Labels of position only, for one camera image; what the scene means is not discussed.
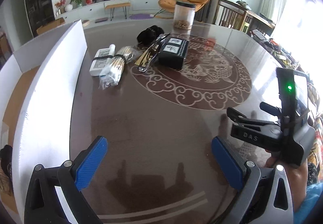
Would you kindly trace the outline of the right hand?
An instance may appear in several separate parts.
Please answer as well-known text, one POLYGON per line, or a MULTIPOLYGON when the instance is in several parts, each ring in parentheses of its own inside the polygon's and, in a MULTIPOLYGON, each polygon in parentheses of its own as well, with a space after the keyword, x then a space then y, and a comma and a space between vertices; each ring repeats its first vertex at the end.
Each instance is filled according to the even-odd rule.
POLYGON ((300 167, 293 168, 292 166, 271 156, 267 159, 265 167, 273 168, 277 164, 282 165, 285 169, 290 186, 293 209, 294 212, 296 212, 305 200, 307 194, 308 162, 305 160, 300 167))

